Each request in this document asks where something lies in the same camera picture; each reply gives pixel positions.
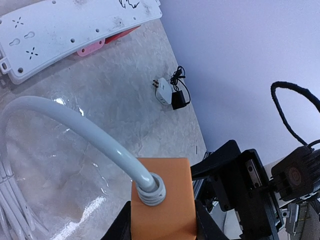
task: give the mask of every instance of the coiled white cable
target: coiled white cable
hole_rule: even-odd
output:
[[[0,224],[8,240],[13,239],[8,223],[19,240],[35,240],[32,231],[36,228],[44,234],[48,233],[26,203],[8,159],[6,126],[11,115],[18,110],[35,111],[64,124],[114,161],[136,182],[137,187],[150,193],[151,197],[158,198],[152,194],[157,192],[159,186],[150,172],[101,128],[72,109],[49,99],[22,96],[10,102],[0,116]]]

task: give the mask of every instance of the white power strip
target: white power strip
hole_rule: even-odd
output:
[[[164,106],[170,105],[172,101],[172,88],[170,83],[162,77],[158,80],[153,80],[153,86],[156,87],[156,99]]]
[[[0,16],[0,70],[20,84],[86,46],[159,19],[159,4],[158,0],[44,0],[9,12]]]

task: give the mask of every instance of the black wire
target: black wire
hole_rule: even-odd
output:
[[[180,90],[178,87],[178,82],[180,82],[184,86],[184,88],[186,89],[186,91],[188,92],[188,95],[189,95],[189,101],[186,104],[189,104],[191,102],[190,92],[189,92],[187,86],[180,80],[180,79],[185,79],[185,78],[186,78],[185,69],[182,66],[178,66],[178,68],[173,73],[173,75],[170,79],[170,84],[173,86],[173,89],[176,92],[178,92]]]
[[[320,139],[313,141],[310,144],[307,144],[301,137],[299,137],[290,127],[289,123],[286,120],[286,117],[280,107],[277,95],[276,95],[276,89],[282,88],[282,89],[289,89],[292,90],[298,94],[301,94],[305,98],[307,98],[319,111],[320,113],[320,100],[314,96],[308,89],[298,86],[297,84],[291,83],[291,82],[285,82],[285,81],[276,81],[271,85],[271,96],[274,101],[274,104],[276,106],[276,109],[279,112],[279,115],[282,119],[283,124],[285,125],[286,129],[291,133],[293,137],[295,137],[300,143],[302,143],[304,146],[307,146],[311,148],[313,145],[320,143]]]

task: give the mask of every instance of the black pen mark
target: black pen mark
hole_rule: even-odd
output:
[[[136,4],[132,4],[130,3],[130,0],[124,0],[125,2],[127,2],[133,9],[135,9],[140,2],[136,3]],[[123,0],[119,0],[119,3],[121,4],[121,6],[125,9],[126,8],[126,3],[123,3]]]

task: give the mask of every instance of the white wall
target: white wall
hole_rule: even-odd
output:
[[[266,164],[299,146],[282,124],[270,86],[294,82],[320,97],[319,3],[161,0],[208,150],[235,139]],[[311,103],[288,90],[277,93],[292,128],[307,142],[320,139],[320,114]]]

